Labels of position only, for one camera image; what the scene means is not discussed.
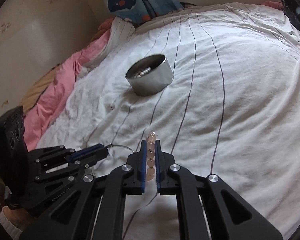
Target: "glass bead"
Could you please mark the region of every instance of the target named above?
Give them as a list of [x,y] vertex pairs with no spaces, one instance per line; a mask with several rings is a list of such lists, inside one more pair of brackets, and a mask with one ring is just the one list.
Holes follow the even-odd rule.
[[156,135],[155,132],[154,132],[154,131],[151,131],[151,132],[149,133],[148,137],[149,137],[149,136],[155,136],[155,135]]
[[154,159],[148,160],[148,161],[147,161],[147,165],[148,165],[149,167],[154,167],[154,166],[155,166],[155,161],[154,161]]
[[147,150],[154,151],[154,143],[148,142],[148,143],[147,143]]
[[154,158],[154,151],[147,150],[147,157],[148,158]]
[[148,138],[147,138],[147,142],[152,142],[152,143],[155,143],[155,140],[157,138],[154,136],[154,135],[150,135]]
[[146,174],[146,181],[153,179],[153,177],[154,176],[152,174]]
[[148,168],[147,169],[147,174],[153,175],[155,173],[155,169],[154,168]]

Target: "stainless steel bowl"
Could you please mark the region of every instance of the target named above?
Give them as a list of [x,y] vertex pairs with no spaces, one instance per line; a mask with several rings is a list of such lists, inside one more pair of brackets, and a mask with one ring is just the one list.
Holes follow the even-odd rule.
[[126,79],[138,96],[150,96],[162,91],[171,84],[173,72],[165,55],[145,57],[126,73]]

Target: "black stripe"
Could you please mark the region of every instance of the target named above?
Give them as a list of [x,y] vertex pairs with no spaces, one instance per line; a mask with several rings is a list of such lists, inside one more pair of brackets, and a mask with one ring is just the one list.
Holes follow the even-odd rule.
[[[170,30],[169,30],[169,32],[168,32],[166,45],[164,46],[163,50],[161,51],[161,54],[162,54],[162,52],[164,51],[164,49],[166,48],[166,46],[167,46],[168,38],[169,38],[169,33],[170,33],[171,29],[172,29],[172,24],[173,24],[173,21],[172,21],[172,23],[171,23],[171,28],[170,28]],[[178,47],[177,47],[176,58],[175,58],[175,60],[174,60],[173,74],[174,74],[174,69],[175,69],[175,67],[176,67],[175,64],[176,64],[176,59],[177,59],[177,54],[178,54],[178,48],[179,48],[179,45],[178,45]],[[161,95],[160,95],[160,97],[159,97],[157,103],[155,104],[154,109],[153,109],[153,112],[152,112],[150,124],[149,124],[146,128],[148,128],[148,127],[152,124],[155,109],[157,108],[157,105],[158,105],[158,103],[159,103],[159,101],[160,101],[160,99],[161,99],[161,97],[162,97],[163,92],[166,90],[166,88],[167,88],[167,87],[165,87],[165,88],[163,89],[163,91],[162,91],[162,93],[161,93]],[[137,145],[137,148],[136,148],[135,151],[138,151],[139,145],[140,145],[140,143],[141,143],[141,141],[142,141],[142,138],[143,138],[143,136],[144,136],[144,134],[145,134],[146,128],[144,128],[144,130],[143,130],[143,132],[142,132],[141,138],[140,138],[140,140],[139,140],[139,142],[138,142],[138,145]]]
[[[157,195],[158,195],[158,192],[155,194],[155,196],[150,200],[150,202],[149,202],[145,207],[147,207],[148,205],[150,205],[150,203],[155,199],[155,197],[156,197]],[[128,231],[128,229],[129,229],[129,227],[130,227],[130,225],[131,225],[131,222],[132,222],[132,220],[134,219],[135,215],[138,213],[138,211],[139,211],[140,209],[142,209],[142,208],[139,208],[136,212],[134,212],[134,214],[133,214],[132,217],[130,218],[129,223],[128,223],[128,225],[127,225],[127,228],[126,228],[126,230],[125,230],[124,233],[123,233],[122,240],[124,240],[124,238],[126,237],[126,234],[127,234],[127,231]]]
[[117,25],[117,28],[115,29],[115,31],[114,31],[114,33],[113,33],[113,35],[114,35],[114,34],[115,34],[115,32],[117,31],[117,29],[118,29],[118,27],[119,27],[120,23],[121,23],[121,20],[120,20],[119,24]]
[[184,112],[184,114],[183,114],[183,118],[182,118],[181,124],[180,124],[180,126],[179,126],[179,129],[178,129],[178,133],[177,133],[176,139],[174,140],[174,143],[173,143],[173,146],[172,146],[171,154],[173,153],[174,147],[176,146],[176,143],[177,143],[177,140],[178,140],[178,137],[179,137],[179,134],[180,134],[180,130],[181,130],[183,121],[185,120],[185,117],[186,117],[186,112],[187,112],[187,109],[188,109],[188,104],[189,104],[190,95],[191,95],[191,90],[192,90],[192,87],[193,87],[194,64],[195,64],[195,61],[197,60],[197,55],[196,55],[197,45],[196,45],[196,43],[195,43],[195,37],[194,37],[193,31],[192,31],[192,29],[191,29],[191,27],[190,27],[190,16],[189,16],[189,14],[188,14],[188,20],[189,20],[189,28],[190,28],[191,33],[192,33],[192,36],[193,36],[193,38],[194,38],[194,61],[193,61],[193,69],[192,69],[191,88],[190,88],[190,91],[189,91],[189,94],[188,94],[188,99],[187,99],[187,103],[186,103],[185,112]]
[[[264,17],[266,17],[266,18],[268,18],[270,21],[272,21],[274,24],[276,24],[271,18],[269,18],[267,15],[262,15],[262,16],[264,16]],[[273,27],[281,36],[283,36],[284,37],[284,35],[276,28],[276,27],[274,27],[273,25],[271,26],[271,27]],[[285,45],[286,47],[288,47],[288,48],[290,48],[293,52],[295,52],[296,54],[298,54],[299,55],[299,57],[300,57],[300,54],[297,52],[297,51],[295,51],[292,47],[290,47],[290,46],[288,46],[287,44],[285,44],[283,41],[281,41],[272,31],[270,31],[271,33],[272,33],[272,35],[277,39],[277,40],[279,40],[283,45]]]
[[161,31],[160,31],[158,37],[155,38],[155,41],[154,41],[153,46],[151,47],[151,49],[149,49],[149,51],[147,52],[147,54],[146,54],[144,57],[146,57],[146,56],[148,55],[148,53],[154,48],[155,44],[157,43],[157,39],[159,38],[160,34],[162,33],[164,27],[166,26],[165,23],[164,23],[165,18],[166,18],[166,16],[164,16],[164,19],[163,19],[163,24],[164,24],[164,26],[162,27],[162,29],[161,29]]
[[238,3],[235,3],[235,4],[239,7],[240,10],[242,10]]
[[[200,27],[205,31],[205,33],[207,33],[207,31],[206,31],[206,30],[202,27],[202,25],[200,24],[198,14],[197,14],[197,18],[198,18],[198,23],[199,23]],[[213,46],[214,46],[214,48],[215,48],[215,50],[216,50],[216,54],[217,54],[218,62],[219,62],[219,66],[220,66],[220,71],[221,71],[221,75],[222,75],[222,84],[223,84],[222,115],[221,115],[220,127],[219,127],[218,136],[217,136],[217,141],[216,141],[216,147],[214,148],[214,152],[213,152],[213,156],[212,156],[212,161],[211,161],[210,173],[212,173],[213,163],[214,163],[214,158],[215,158],[215,156],[216,156],[217,147],[218,147],[218,142],[219,142],[219,137],[220,137],[220,131],[221,131],[222,123],[223,123],[223,117],[224,117],[224,115],[225,115],[226,90],[225,90],[225,78],[224,78],[224,76],[223,76],[223,71],[222,71],[222,67],[221,67],[221,63],[220,63],[220,58],[219,58],[219,54],[218,54],[217,47],[216,47],[216,45],[214,44],[214,41],[213,41],[212,37],[210,36],[210,34],[207,33],[207,35],[211,38],[212,44],[213,44]]]
[[139,140],[139,142],[138,142],[138,145],[137,145],[137,148],[136,148],[135,152],[138,151],[139,145],[140,145],[140,143],[141,143],[141,141],[142,141],[142,138],[143,138],[143,136],[144,136],[144,134],[145,134],[146,129],[152,124],[152,120],[153,120],[153,117],[154,117],[154,111],[155,111],[155,109],[157,108],[157,105],[158,105],[158,103],[159,103],[159,101],[160,101],[160,99],[161,99],[161,97],[162,97],[162,94],[163,94],[163,92],[165,91],[166,88],[167,88],[167,87],[165,87],[165,88],[162,90],[162,92],[161,92],[161,94],[160,94],[160,97],[159,97],[157,103],[156,103],[155,106],[154,106],[154,109],[153,109],[153,111],[152,111],[152,116],[151,116],[150,124],[149,124],[147,127],[145,127],[145,128],[143,129],[141,138],[140,138],[140,140]]
[[[132,30],[132,27],[133,27],[133,25],[131,24],[130,31],[129,31],[128,36],[127,36],[126,38],[129,37],[129,35],[130,35],[130,33],[131,33],[131,30]],[[128,40],[126,43],[123,43],[123,44],[122,44],[122,46],[121,46],[121,48],[119,49],[118,53],[121,51],[121,49],[123,48],[124,45],[126,45],[126,44],[128,44],[128,43],[130,42],[131,38],[132,38],[132,35],[130,36],[129,40]]]
[[[250,19],[250,20],[252,20],[250,17],[249,17],[249,14],[246,14],[245,12],[244,12],[244,14]],[[257,25],[258,27],[260,27],[254,20],[252,20],[253,22],[254,22],[254,24],[255,25]],[[274,34],[273,34],[273,32],[272,31],[270,31],[271,33],[272,33],[272,35],[277,39],[277,40],[279,40],[278,38],[277,38],[277,36],[275,36]],[[276,44],[276,45],[278,45],[281,49],[283,49],[283,50],[285,50],[290,56],[293,56],[296,60],[297,60],[297,58],[294,56],[294,55],[291,55],[290,53],[289,53],[289,51],[287,51],[287,49],[284,49],[283,47],[281,47],[279,44],[277,44],[277,43],[275,43],[274,41],[271,41],[271,42],[273,42],[274,44]]]
[[172,24],[173,24],[173,22],[171,23],[171,28],[170,28],[170,30],[169,30],[169,32],[168,32],[168,36],[167,36],[166,45],[165,45],[165,46],[164,46],[164,48],[161,50],[160,54],[162,54],[162,52],[164,51],[164,49],[167,47],[167,44],[168,44],[168,38],[169,38],[169,34],[170,34],[170,31],[171,31],[171,29],[172,29]]
[[[260,27],[254,20],[252,20],[246,13],[245,11],[243,11],[243,13],[252,21],[255,23],[255,25],[257,25],[258,27]],[[252,29],[254,29],[255,31],[257,31],[262,37],[266,38],[268,41],[278,45],[281,49],[285,50],[290,56],[293,56],[291,55],[286,49],[282,48],[279,44],[275,43],[274,41],[268,39],[265,35],[262,35],[260,31],[258,31],[257,29],[255,29],[251,24],[249,24],[251,26]]]
[[123,29],[125,28],[126,24],[127,24],[127,22],[124,22],[124,26],[123,26],[123,28],[122,28],[122,30],[121,30],[121,32],[120,32],[120,34],[119,34],[119,37],[118,37],[118,39],[120,38],[120,36],[121,36],[121,34],[122,34],[122,32],[123,32]]
[[116,133],[115,133],[115,135],[114,135],[114,137],[113,137],[111,143],[114,143],[114,139],[117,137],[120,128],[123,126],[124,122],[127,120],[128,116],[129,116],[129,114],[130,114],[131,107],[132,107],[138,100],[139,100],[139,98],[138,98],[136,101],[134,101],[134,103],[132,103],[132,104],[129,106],[128,114],[127,114],[126,117],[123,119],[122,124],[121,124],[121,125],[119,126],[119,128],[117,129],[117,131],[116,131]]
[[[163,31],[164,27],[166,26],[165,23],[164,23],[164,20],[165,20],[165,17],[164,17],[164,19],[163,19],[163,24],[164,24],[164,26],[162,27],[162,29],[161,29],[161,31],[160,31],[158,37],[155,39],[154,45],[155,45],[155,43],[157,42],[157,39],[159,38],[159,36],[160,36],[161,32]],[[169,32],[168,32],[166,45],[164,46],[164,48],[162,49],[162,51],[160,52],[160,54],[162,54],[162,52],[164,51],[164,49],[166,48],[166,46],[167,46],[167,44],[168,44],[168,38],[169,38],[169,33],[170,33],[171,29],[172,29],[172,24],[171,24],[171,28],[170,28],[170,30],[169,30]],[[142,131],[141,138],[140,138],[140,140],[138,141],[138,144],[137,144],[137,147],[136,147],[135,152],[138,151],[139,145],[140,145],[140,143],[141,143],[141,141],[142,141],[142,138],[143,138],[143,136],[144,136],[144,134],[145,134],[146,129],[152,124],[153,117],[154,117],[154,111],[155,111],[155,109],[157,108],[157,105],[158,105],[158,103],[159,103],[159,101],[160,101],[160,99],[161,99],[161,97],[162,97],[162,94],[163,94],[163,92],[165,91],[165,89],[166,89],[166,87],[165,87],[165,88],[163,89],[163,91],[161,92],[161,95],[160,95],[160,97],[159,97],[157,103],[156,103],[155,106],[154,106],[154,109],[153,109],[153,111],[152,111],[152,116],[151,116],[150,124],[149,124],[147,127],[145,127],[145,128],[143,129],[143,131]]]
[[92,131],[92,133],[90,133],[88,139],[86,140],[86,146],[85,146],[85,148],[88,148],[88,142],[89,142],[89,140],[91,139],[92,134],[94,134],[94,132],[98,129],[98,127],[99,127],[99,125],[97,125],[97,126],[95,127],[95,129]]
[[179,46],[181,44],[181,35],[180,35],[180,27],[181,27],[181,14],[179,13],[180,16],[180,25],[179,25],[179,44],[177,46],[177,52],[176,52],[176,57],[174,59],[174,63],[173,63],[173,79],[174,79],[174,70],[176,68],[176,60],[177,60],[177,55],[178,55],[178,50],[179,50]]
[[114,105],[114,103],[117,101],[118,97],[115,98],[115,100],[112,102],[112,104],[110,105],[111,110],[113,110],[112,105]]

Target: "metal screw cap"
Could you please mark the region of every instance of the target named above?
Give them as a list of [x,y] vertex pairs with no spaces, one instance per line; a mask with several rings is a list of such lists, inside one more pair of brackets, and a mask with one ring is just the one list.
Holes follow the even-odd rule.
[[170,170],[172,170],[172,171],[178,171],[178,170],[180,170],[180,166],[178,164],[172,164],[170,166]]
[[91,181],[93,181],[93,176],[91,175],[91,174],[88,174],[88,175],[85,175],[84,177],[83,177],[83,181],[84,182],[91,182]]
[[123,169],[124,171],[130,171],[132,169],[132,167],[129,164],[125,164],[125,165],[122,165],[121,169]]
[[211,182],[217,182],[219,180],[219,177],[216,174],[211,174],[211,175],[209,175],[208,179]]

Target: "white bedsheet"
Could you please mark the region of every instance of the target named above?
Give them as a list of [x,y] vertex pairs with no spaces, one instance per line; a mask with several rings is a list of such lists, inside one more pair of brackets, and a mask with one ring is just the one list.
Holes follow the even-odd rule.
[[[131,31],[119,20],[116,27]],[[156,53],[166,55],[174,80],[163,92],[138,97],[124,75]],[[288,239],[300,224],[300,34],[283,12],[260,5],[158,17],[76,83],[38,148],[112,142],[136,150],[151,130],[178,164],[218,174]],[[94,174],[108,174],[128,154],[111,149]],[[127,197],[126,240],[179,239],[175,197],[151,201],[155,194],[153,179],[144,195]]]

